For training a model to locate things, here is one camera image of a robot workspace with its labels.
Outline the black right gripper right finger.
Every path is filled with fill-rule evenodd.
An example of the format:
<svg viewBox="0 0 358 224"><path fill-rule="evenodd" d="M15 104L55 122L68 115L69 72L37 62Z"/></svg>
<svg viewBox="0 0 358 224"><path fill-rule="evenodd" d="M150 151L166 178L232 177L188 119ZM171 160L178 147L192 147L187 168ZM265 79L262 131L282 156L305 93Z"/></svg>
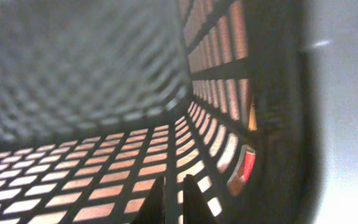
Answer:
<svg viewBox="0 0 358 224"><path fill-rule="evenodd" d="M183 180L184 224L218 224L208 207L194 176L187 174Z"/></svg>

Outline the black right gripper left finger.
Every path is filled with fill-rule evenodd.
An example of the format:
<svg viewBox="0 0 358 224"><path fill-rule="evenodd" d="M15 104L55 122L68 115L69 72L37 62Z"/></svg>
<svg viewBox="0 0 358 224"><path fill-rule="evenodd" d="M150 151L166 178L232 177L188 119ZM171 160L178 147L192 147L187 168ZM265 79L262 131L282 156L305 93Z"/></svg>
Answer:
<svg viewBox="0 0 358 224"><path fill-rule="evenodd" d="M165 224L165 179L156 178L131 224Z"/></svg>

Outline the spaghetti pasta package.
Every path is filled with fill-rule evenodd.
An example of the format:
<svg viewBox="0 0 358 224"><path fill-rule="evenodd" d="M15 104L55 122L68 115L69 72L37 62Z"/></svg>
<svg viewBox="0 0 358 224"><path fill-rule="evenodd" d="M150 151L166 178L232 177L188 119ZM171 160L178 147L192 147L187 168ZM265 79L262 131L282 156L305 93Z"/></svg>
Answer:
<svg viewBox="0 0 358 224"><path fill-rule="evenodd" d="M238 140L237 145L240 147L239 157L234 172L227 182L227 189L233 197L238 196L248 182L256 158L255 150L248 144Z"/></svg>

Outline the grey plastic mesh basket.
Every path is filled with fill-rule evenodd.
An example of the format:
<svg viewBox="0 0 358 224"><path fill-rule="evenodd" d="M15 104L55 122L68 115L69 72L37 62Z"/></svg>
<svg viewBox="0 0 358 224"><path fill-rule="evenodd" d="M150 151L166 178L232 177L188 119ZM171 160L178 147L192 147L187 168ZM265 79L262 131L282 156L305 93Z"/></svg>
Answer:
<svg viewBox="0 0 358 224"><path fill-rule="evenodd" d="M0 1L0 223L311 223L304 1ZM236 197L243 141L256 152Z"/></svg>

